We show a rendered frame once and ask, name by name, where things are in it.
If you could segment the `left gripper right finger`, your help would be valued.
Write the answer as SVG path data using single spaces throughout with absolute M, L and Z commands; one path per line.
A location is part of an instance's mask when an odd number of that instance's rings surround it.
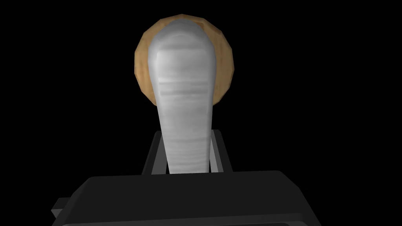
M 218 129 L 211 132 L 210 169 L 212 173 L 233 172 L 227 148 Z

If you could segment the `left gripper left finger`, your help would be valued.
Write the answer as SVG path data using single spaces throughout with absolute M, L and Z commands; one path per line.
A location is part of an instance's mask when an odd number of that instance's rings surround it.
M 141 175 L 166 174 L 167 157 L 161 131 L 156 131 Z

